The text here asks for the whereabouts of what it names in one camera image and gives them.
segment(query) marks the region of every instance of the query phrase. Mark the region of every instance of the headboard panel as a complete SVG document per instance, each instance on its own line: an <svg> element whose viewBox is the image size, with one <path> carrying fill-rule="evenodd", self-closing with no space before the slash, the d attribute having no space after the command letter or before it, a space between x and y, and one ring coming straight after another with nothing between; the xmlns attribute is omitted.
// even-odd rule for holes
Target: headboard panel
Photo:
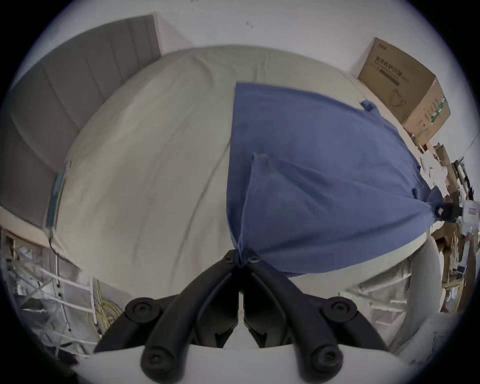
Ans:
<svg viewBox="0 0 480 384"><path fill-rule="evenodd" d="M154 17L147 15L76 36L30 69L0 114L0 205L42 227L55 176L80 130L159 58Z"/></svg>

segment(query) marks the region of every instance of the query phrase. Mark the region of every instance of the bed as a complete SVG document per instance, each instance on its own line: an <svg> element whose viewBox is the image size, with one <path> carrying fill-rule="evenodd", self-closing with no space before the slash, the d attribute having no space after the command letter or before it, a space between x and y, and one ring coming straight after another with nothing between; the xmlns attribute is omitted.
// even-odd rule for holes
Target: bed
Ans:
<svg viewBox="0 0 480 384"><path fill-rule="evenodd" d="M251 47L171 53L118 88L66 155L53 240L72 262L133 296L158 298L179 293L232 249L225 206L238 81L317 92L358 109L373 101L420 160L382 103L324 63ZM368 262L292 281L305 293L336 295L407 258L431 230Z"/></svg>

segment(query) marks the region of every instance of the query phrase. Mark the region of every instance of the blue cloth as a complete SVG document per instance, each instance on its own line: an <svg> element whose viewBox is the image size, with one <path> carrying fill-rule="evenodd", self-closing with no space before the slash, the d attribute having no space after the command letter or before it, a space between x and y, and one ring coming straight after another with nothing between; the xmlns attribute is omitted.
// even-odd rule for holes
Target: blue cloth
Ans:
<svg viewBox="0 0 480 384"><path fill-rule="evenodd" d="M416 239L443 201L376 106L237 83L227 216L234 246L280 271L327 272Z"/></svg>

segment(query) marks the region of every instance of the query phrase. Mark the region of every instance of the wire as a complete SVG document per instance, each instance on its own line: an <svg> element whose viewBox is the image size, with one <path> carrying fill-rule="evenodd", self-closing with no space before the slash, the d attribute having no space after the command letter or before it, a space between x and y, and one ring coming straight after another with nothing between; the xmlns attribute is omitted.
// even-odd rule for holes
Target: wire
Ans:
<svg viewBox="0 0 480 384"><path fill-rule="evenodd" d="M117 303L104 299L102 297L102 291L100 289L100 283L96 280L96 294L98 299L94 297L94 300L97 304L95 308L96 317L98 320L98 328L95 327L92 321L90 321L89 313L86 315L86 320L90 330L96 335L98 339L108 330L108 328L113 324L113 322L119 317L122 313L122 310Z"/></svg>

